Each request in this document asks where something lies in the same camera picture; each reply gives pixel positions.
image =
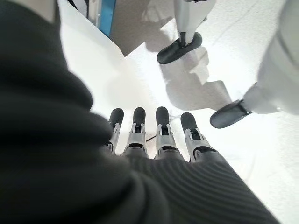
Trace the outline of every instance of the white floor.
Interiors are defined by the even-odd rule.
[[[118,0],[112,32],[152,106],[146,108],[146,131],[155,135],[155,110],[163,105],[171,115],[177,146],[188,159],[179,117],[190,111],[210,144],[217,149],[264,204],[282,222],[295,224],[299,192],[299,118],[284,112],[252,114],[225,129],[209,124],[213,112],[242,98],[256,81],[259,64],[275,32],[285,0],[218,0],[198,28],[199,49],[168,65],[157,52],[177,39],[173,0]],[[130,126],[131,117],[125,119]],[[128,130],[123,130],[118,152]],[[151,157],[155,140],[148,142]]]

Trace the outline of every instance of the white robot leg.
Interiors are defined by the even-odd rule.
[[[179,39],[157,55],[160,64],[167,64],[201,46],[201,35],[196,31],[214,7],[216,0],[174,0]]]
[[[299,1],[288,0],[280,25],[264,56],[257,83],[244,95],[210,119],[216,128],[227,127],[252,112],[273,113],[283,110],[299,115]]]

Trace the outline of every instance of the robotic hand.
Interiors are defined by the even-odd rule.
[[[102,151],[115,154],[120,127],[123,119],[123,111],[118,108],[112,111],[109,123],[114,128],[111,140],[101,148]],[[156,111],[157,121],[157,154],[155,160],[177,159],[184,161],[182,154],[176,146],[173,133],[169,124],[169,115],[165,107],[159,107]],[[122,156],[138,156],[148,158],[145,139],[145,110],[138,107],[134,111],[133,124],[129,133],[127,146]],[[181,124],[185,133],[185,140],[190,156],[190,162],[222,161],[225,159],[207,142],[206,138],[197,128],[195,118],[190,113],[181,116]]]
[[[237,100],[215,112],[210,119],[216,128],[227,127],[252,112],[283,110],[299,115],[299,1],[287,1],[279,28],[264,56],[257,83]]]
[[[179,39],[158,53],[160,64],[173,62],[201,46],[201,35],[195,31],[215,3],[216,0],[174,0]]]

